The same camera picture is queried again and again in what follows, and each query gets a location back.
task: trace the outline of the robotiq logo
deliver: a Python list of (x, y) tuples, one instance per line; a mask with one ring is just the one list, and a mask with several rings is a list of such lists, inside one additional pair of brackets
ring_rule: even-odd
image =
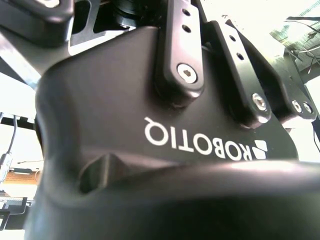
[(255, 140), (255, 146), (250, 147), (234, 141), (223, 141), (218, 137), (209, 138), (202, 133), (197, 133), (193, 136), (191, 142), (187, 130), (182, 129), (182, 141), (181, 144), (178, 144), (177, 135), (180, 136), (181, 133), (177, 132), (174, 126), (171, 126), (168, 130), (161, 123), (152, 121), (149, 117), (145, 117), (144, 120), (147, 121), (144, 128), (145, 137), (155, 146), (171, 144), (171, 148), (180, 151), (194, 153), (196, 150), (202, 155), (215, 154), (221, 159), (228, 157), (233, 161), (240, 161), (241, 159), (252, 161), (253, 154), (259, 160), (267, 158), (268, 148), (264, 140)]

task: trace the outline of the black plastic housing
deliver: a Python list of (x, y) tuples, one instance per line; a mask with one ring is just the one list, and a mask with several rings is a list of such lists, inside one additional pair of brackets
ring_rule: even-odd
[(63, 45), (71, 37), (74, 0), (46, 7), (36, 0), (0, 0), (0, 25), (45, 47)]
[[(288, 196), (306, 186), (318, 190), (319, 170), (298, 169), (297, 175), (294, 162), (269, 161), (259, 168), (253, 153), (249, 159), (257, 140), (266, 142), (268, 160), (298, 155), (274, 115), (256, 129), (243, 128), (230, 116), (206, 49), (202, 95), (185, 108), (160, 98), (154, 84), (158, 33), (156, 27), (137, 28), (56, 64), (42, 77), (36, 109), (45, 162), (25, 239), (271, 239), (271, 223), (284, 221), (279, 209), (282, 216), (294, 216), (300, 224), (295, 233), (303, 233), (307, 225), (289, 207), (297, 204)], [(150, 120), (170, 136), (175, 128), (175, 144), (162, 141), (159, 125), (150, 130), (156, 145), (148, 141)], [(202, 153), (193, 146), (196, 135), (202, 137)], [(235, 147), (225, 158), (215, 150), (208, 154), (204, 135), (221, 139), (223, 147), (248, 145), (247, 155), (231, 159)], [(302, 199), (299, 206), (310, 201)], [(272, 209), (275, 218), (269, 220)], [(236, 221), (237, 215), (244, 217)], [(279, 235), (292, 239), (292, 234)]]

